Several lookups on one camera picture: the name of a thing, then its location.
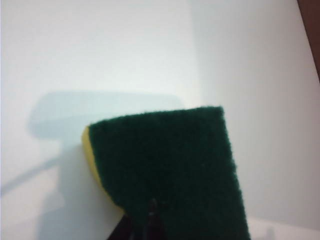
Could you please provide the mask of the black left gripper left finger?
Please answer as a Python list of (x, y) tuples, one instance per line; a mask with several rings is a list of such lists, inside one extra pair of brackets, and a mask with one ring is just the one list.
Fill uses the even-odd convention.
[(130, 240), (133, 234), (132, 220), (129, 216), (123, 215), (115, 229), (107, 240)]

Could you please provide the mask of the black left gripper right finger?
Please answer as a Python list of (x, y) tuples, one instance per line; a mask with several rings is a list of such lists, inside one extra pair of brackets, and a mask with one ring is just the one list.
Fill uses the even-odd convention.
[(153, 198), (148, 206), (147, 224), (146, 224), (147, 240), (166, 240), (166, 233), (163, 222), (158, 213), (157, 201)]

